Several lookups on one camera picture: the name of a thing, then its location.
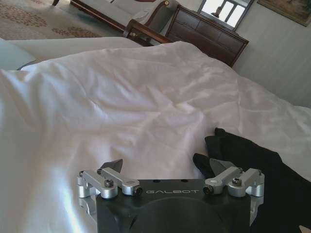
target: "patterned carpet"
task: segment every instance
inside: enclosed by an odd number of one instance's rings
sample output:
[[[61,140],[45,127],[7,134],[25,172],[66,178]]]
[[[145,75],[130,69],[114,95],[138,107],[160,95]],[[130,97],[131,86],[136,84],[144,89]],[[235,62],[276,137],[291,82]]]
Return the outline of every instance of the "patterned carpet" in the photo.
[[[0,0],[0,37],[5,40],[120,36],[68,0]]]

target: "pillow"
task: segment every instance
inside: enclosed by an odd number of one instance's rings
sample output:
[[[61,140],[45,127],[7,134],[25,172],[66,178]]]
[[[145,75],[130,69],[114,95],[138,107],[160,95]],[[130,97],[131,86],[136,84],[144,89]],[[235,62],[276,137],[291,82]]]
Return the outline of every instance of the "pillow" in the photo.
[[[35,57],[0,38],[0,69],[18,70],[35,61]]]

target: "wooden furniture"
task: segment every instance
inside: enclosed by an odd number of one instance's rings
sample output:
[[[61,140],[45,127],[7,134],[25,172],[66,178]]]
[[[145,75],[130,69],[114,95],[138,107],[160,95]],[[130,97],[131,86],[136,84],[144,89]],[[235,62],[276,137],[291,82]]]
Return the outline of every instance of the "wooden furniture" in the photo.
[[[102,0],[102,1],[104,1],[102,3],[102,5],[104,6],[105,4],[112,4],[114,0],[112,0],[111,2],[107,2],[106,0]],[[135,0],[135,1],[138,1],[138,2],[154,2],[155,0]],[[53,0],[52,5],[56,6],[58,4],[58,2],[59,2],[59,0]],[[117,29],[118,31],[123,32],[126,28],[126,24],[123,25],[120,22],[117,22],[115,19],[112,19],[112,18],[106,16],[104,13],[90,7],[89,5],[85,4],[81,0],[70,0],[70,4],[77,7],[79,10],[84,11],[87,14],[93,16],[94,18],[96,18],[102,22],[107,23],[109,26]],[[161,1],[157,5],[157,7],[152,11],[151,16],[148,18],[148,21],[144,22],[144,25],[150,26],[152,24],[154,18],[156,17],[156,14],[160,11],[160,9],[162,7],[167,7],[169,4],[170,4],[169,0]]]
[[[150,44],[143,40],[140,35],[146,35],[149,38],[161,43],[161,44],[166,44],[166,43],[171,43],[169,38],[166,38],[165,36],[162,36],[161,34],[156,33],[155,31],[152,31],[150,28],[148,28],[145,25],[142,25],[138,23],[136,20],[132,19],[127,27],[124,30],[123,37],[129,38],[139,44],[142,44],[143,46],[149,46]]]
[[[176,10],[166,37],[172,41],[192,43],[208,56],[231,67],[248,44],[235,32],[181,5]]]

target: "white bedsheet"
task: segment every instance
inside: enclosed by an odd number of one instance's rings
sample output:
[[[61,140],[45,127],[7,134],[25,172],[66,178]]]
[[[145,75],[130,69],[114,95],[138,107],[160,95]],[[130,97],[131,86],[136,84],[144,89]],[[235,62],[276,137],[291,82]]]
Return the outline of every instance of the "white bedsheet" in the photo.
[[[124,159],[135,179],[199,178],[215,127],[279,152],[311,180],[311,109],[184,42],[84,52],[0,71],[0,232],[96,232],[75,177]]]

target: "wooden dresser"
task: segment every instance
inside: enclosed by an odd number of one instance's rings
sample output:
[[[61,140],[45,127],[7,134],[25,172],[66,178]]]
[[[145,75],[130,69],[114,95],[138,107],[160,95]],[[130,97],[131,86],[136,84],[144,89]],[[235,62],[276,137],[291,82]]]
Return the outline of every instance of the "wooden dresser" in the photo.
[[[181,5],[165,36],[172,41],[192,43],[231,67],[248,43],[235,32]]]

